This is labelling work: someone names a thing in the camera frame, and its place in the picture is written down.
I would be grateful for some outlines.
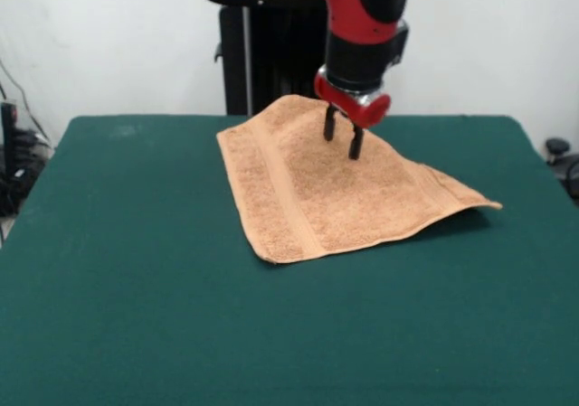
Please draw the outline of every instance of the white backdrop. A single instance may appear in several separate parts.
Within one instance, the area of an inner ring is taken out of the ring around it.
[[[223,114],[217,13],[205,0],[0,0],[0,56],[55,140],[77,115]],[[579,148],[577,13],[579,0],[409,0],[392,113],[508,114],[537,147],[559,135]]]

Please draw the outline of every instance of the black cable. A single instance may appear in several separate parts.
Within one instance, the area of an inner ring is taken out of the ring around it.
[[[44,156],[40,148],[44,142],[37,132],[16,127],[6,114],[2,121],[5,144],[0,146],[0,217],[8,217],[18,214],[46,166],[48,156]]]
[[[30,110],[30,106],[28,106],[28,98],[26,98],[26,92],[24,91],[24,88],[20,86],[20,84],[16,81],[16,79],[12,76],[12,74],[10,74],[10,71],[8,71],[8,69],[4,65],[4,62],[2,61],[1,57],[0,57],[0,69],[2,69],[6,77],[14,84],[16,88],[18,88],[18,90],[22,94],[22,101],[24,103],[24,107],[28,111],[28,115],[30,116],[30,119],[33,121],[38,131],[41,133],[41,135],[43,135],[44,138],[50,141],[48,135],[46,135],[46,132],[44,131],[44,128],[41,126],[36,117],[33,115],[32,111]]]
[[[565,189],[571,196],[573,196],[573,174],[575,168],[579,169],[579,158],[569,165],[567,172],[565,173]]]

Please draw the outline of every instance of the towel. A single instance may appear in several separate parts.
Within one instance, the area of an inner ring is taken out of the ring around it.
[[[352,123],[336,114],[323,136],[327,103],[288,95],[217,134],[245,235],[271,263],[407,239],[469,208],[500,203],[427,165],[410,161],[365,130],[362,155],[347,156]]]

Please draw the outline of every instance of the green tablecloth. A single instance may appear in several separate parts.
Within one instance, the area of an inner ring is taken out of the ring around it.
[[[73,120],[1,251],[0,404],[579,404],[579,216],[516,122],[375,129],[502,212],[273,267],[215,140],[239,121]]]

